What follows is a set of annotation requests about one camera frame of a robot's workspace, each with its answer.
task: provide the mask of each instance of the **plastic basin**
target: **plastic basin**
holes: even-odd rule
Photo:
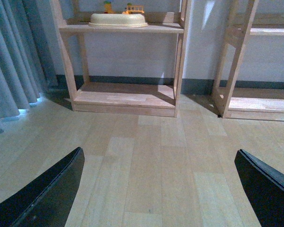
[[[90,17],[92,27],[145,27],[145,17],[142,14],[97,14]]]

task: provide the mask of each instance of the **white wall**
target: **white wall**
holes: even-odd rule
[[[247,0],[240,1],[244,11]],[[229,1],[194,3],[186,78],[213,79],[220,54]],[[284,0],[260,0],[258,13],[284,13]],[[230,48],[223,73],[228,78],[234,48]],[[284,82],[284,36],[252,36],[244,55],[239,80]]]
[[[64,74],[58,43],[55,38],[49,2],[37,0],[43,15],[43,26],[57,74]],[[64,2],[64,15],[72,16],[71,0]],[[128,0],[115,0],[113,7],[122,11]],[[177,11],[175,0],[136,0],[146,11]],[[247,0],[240,2],[244,7]],[[81,10],[102,11],[103,0],[81,0]],[[187,46],[187,79],[213,79],[220,54],[229,0],[193,0],[190,36]],[[284,0],[261,0],[260,13],[284,13]],[[86,35],[89,70],[97,76],[165,77],[173,76],[175,35],[96,33]],[[75,74],[81,75],[77,40],[72,38],[71,51]],[[133,67],[128,74],[128,64]],[[231,63],[231,52],[225,67],[224,79]],[[254,36],[250,39],[240,80],[284,82],[284,36]]]

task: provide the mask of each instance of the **wooden shelf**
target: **wooden shelf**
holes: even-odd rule
[[[145,84],[85,83],[73,103],[77,111],[171,117],[176,108],[173,87]]]
[[[149,23],[146,27],[91,27],[86,22],[77,25],[66,25],[59,28],[60,32],[127,32],[127,33],[172,33],[182,34],[184,29],[177,23]]]
[[[94,12],[81,12],[78,0],[72,0],[74,17],[69,19],[63,18],[60,1],[50,0],[74,111],[177,117],[192,5],[191,0],[177,1],[180,12],[146,12],[145,20],[149,24],[146,27],[109,28],[89,26],[90,17]],[[84,34],[95,32],[175,34],[177,43],[173,86],[91,83],[89,77],[92,72],[89,71]],[[71,36],[78,39],[82,60],[84,85],[78,91],[71,60]]]
[[[238,0],[231,1],[212,97],[223,118],[284,121],[284,90],[235,88],[250,35],[284,36],[284,14],[256,14],[259,0],[248,0],[238,14]],[[235,48],[226,88],[220,87],[228,46]]]
[[[225,117],[284,121],[284,90],[235,88]]]

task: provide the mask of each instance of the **yellow toy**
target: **yellow toy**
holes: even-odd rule
[[[128,3],[125,9],[126,11],[124,11],[122,14],[144,13],[144,6],[133,6],[131,3]]]
[[[114,14],[115,13],[112,9],[112,2],[111,1],[105,1],[104,2],[104,8],[105,8],[104,13],[108,13],[108,14]]]

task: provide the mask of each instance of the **gray curtain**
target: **gray curtain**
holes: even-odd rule
[[[20,0],[0,0],[0,132],[1,118],[19,115],[47,90],[43,69]]]

